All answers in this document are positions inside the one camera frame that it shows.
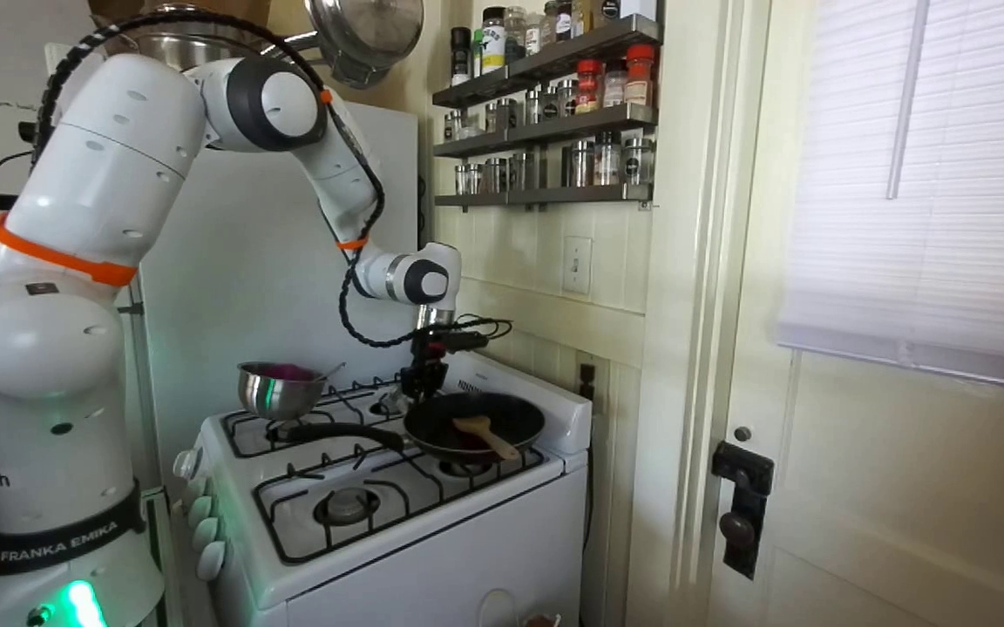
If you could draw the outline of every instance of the stove knob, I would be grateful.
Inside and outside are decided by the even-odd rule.
[[[194,478],[197,455],[201,455],[197,448],[182,448],[182,451],[174,455],[174,466],[169,466],[174,478],[184,478],[184,480]]]
[[[205,516],[211,516],[217,512],[217,498],[211,493],[197,493],[197,498],[193,498],[193,505],[188,505],[188,526],[197,526]]]
[[[217,581],[224,565],[227,565],[224,538],[211,538],[210,548],[197,550],[194,575],[201,581]]]
[[[193,530],[193,548],[194,548],[194,550],[205,550],[217,537],[218,537],[218,519],[210,516],[210,519],[194,522],[194,530]]]

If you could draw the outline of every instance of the frying pan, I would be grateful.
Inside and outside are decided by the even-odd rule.
[[[493,459],[490,444],[476,434],[461,433],[454,422],[483,415],[490,419],[490,433],[516,448],[525,448],[536,433],[542,427],[542,415],[536,402],[509,392],[439,392],[414,402],[404,415],[404,438],[439,459]],[[360,434],[377,438],[385,448],[404,448],[404,438],[385,427],[373,425],[290,425],[285,433],[267,433],[280,442],[310,442],[310,438],[334,438],[334,434]]]
[[[490,419],[490,433],[516,448],[529,444],[542,427],[542,415],[536,402],[509,392],[439,392],[414,402],[404,415],[404,434],[419,448],[445,459],[489,459],[493,455],[476,434],[461,433],[454,422],[483,415]]]

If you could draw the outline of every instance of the small pot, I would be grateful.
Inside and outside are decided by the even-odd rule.
[[[242,361],[235,396],[249,415],[301,419],[325,390],[325,376],[295,361]]]

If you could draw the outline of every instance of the window blind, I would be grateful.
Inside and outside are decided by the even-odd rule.
[[[1004,0],[822,0],[777,341],[1004,384]]]

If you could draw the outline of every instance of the gas stove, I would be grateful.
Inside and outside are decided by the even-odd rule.
[[[390,605],[381,603],[381,616],[368,616],[377,605],[366,603],[362,588],[410,588],[402,581],[414,578],[410,571],[432,581],[454,578],[448,584],[468,588],[468,600],[420,605],[420,600],[404,596],[395,624],[404,624],[404,613],[420,613],[406,624],[430,627],[490,624],[493,613],[509,624],[532,613],[577,618],[590,401],[482,354],[454,360],[445,390],[525,396],[542,409],[542,433],[513,463],[456,463],[362,434],[276,438],[295,425],[366,425],[404,434],[402,419],[410,401],[396,379],[328,390],[310,415],[290,425],[242,409],[201,422],[194,444],[177,451],[174,473],[184,478],[188,548],[197,578],[211,588],[218,624],[285,627],[312,616],[384,624],[395,616]],[[529,519],[529,526],[542,526],[546,516],[554,530],[532,538],[525,522],[493,530],[513,516]],[[448,550],[483,553],[483,560],[454,571],[432,565],[424,558],[432,550],[439,560]],[[542,550],[559,553],[560,567],[532,575],[542,571]],[[513,567],[509,575],[490,565],[519,553],[529,558],[529,571]],[[500,605],[482,605],[499,588],[504,588]]]

